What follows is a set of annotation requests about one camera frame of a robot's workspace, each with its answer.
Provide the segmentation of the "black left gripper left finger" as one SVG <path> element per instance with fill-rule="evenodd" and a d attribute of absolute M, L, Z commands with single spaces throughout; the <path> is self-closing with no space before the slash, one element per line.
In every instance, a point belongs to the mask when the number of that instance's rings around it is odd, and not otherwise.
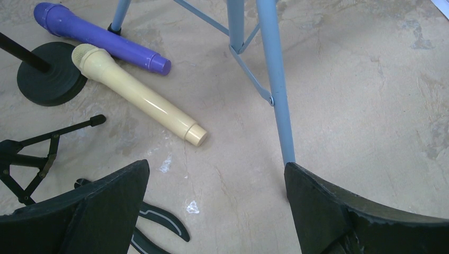
<path fill-rule="evenodd" d="M 1 253 L 127 253 L 148 161 L 1 216 Z"/>

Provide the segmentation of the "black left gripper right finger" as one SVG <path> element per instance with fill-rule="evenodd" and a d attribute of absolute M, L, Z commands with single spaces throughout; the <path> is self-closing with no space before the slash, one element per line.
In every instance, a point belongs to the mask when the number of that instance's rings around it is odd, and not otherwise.
<path fill-rule="evenodd" d="M 385 206 L 296 163 L 286 195 L 302 253 L 448 253 L 448 220 Z"/>

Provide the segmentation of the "black tripod microphone stand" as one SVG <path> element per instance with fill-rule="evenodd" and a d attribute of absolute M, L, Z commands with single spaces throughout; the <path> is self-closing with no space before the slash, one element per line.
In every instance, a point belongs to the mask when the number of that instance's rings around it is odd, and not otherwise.
<path fill-rule="evenodd" d="M 91 126 L 98 126 L 106 122 L 106 117 L 99 114 L 91 117 L 88 121 L 74 124 L 66 128 L 55 130 L 49 133 L 29 138 L 23 141 L 3 140 L 1 141 L 1 181 L 13 192 L 18 201 L 26 206 L 32 205 L 35 201 L 31 195 L 49 173 L 58 152 L 60 137 L 64 134 Z M 49 152 L 46 157 L 36 157 L 22 155 L 19 152 L 27 147 L 43 141 L 49 140 Z M 38 169 L 36 176 L 23 189 L 17 181 L 11 176 L 11 166 L 24 166 Z"/>

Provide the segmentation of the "black round-base microphone stand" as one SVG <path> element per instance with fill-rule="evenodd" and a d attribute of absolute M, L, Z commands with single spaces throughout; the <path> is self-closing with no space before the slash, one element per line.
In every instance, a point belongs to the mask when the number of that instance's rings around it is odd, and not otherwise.
<path fill-rule="evenodd" d="M 41 106 L 57 106 L 73 99 L 87 78 L 72 62 L 74 45 L 49 42 L 32 51 L 1 34 L 1 48 L 20 59 L 17 85 L 30 101 Z"/>

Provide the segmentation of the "light blue music stand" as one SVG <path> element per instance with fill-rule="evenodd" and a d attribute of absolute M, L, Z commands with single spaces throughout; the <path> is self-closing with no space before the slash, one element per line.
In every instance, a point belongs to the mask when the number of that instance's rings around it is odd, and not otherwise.
<path fill-rule="evenodd" d="M 259 95 L 274 109 L 283 163 L 295 162 L 282 45 L 277 18 L 277 2 L 256 1 L 258 23 L 247 38 L 244 37 L 244 1 L 226 2 L 227 26 L 223 26 L 187 1 L 176 0 L 175 2 L 229 37 L 230 53 L 253 83 Z M 262 36 L 265 63 L 270 82 L 269 90 L 266 90 L 258 82 L 240 57 L 257 33 L 260 33 Z"/>

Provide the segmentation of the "purple toy microphone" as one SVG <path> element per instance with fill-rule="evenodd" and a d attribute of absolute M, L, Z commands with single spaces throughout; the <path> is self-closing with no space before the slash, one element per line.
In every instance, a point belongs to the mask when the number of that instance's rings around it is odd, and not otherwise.
<path fill-rule="evenodd" d="M 57 37 L 92 44 L 118 59 L 163 76 L 171 70 L 171 61 L 159 53 L 87 22 L 61 4 L 39 3 L 33 16 L 40 26 Z"/>

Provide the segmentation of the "sheet music page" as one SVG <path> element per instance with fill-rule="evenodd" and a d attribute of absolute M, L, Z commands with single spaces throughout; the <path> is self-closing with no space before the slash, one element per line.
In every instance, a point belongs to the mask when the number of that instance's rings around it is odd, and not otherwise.
<path fill-rule="evenodd" d="M 432 0 L 432 3 L 438 8 L 438 10 L 449 19 L 449 2 L 448 0 Z"/>

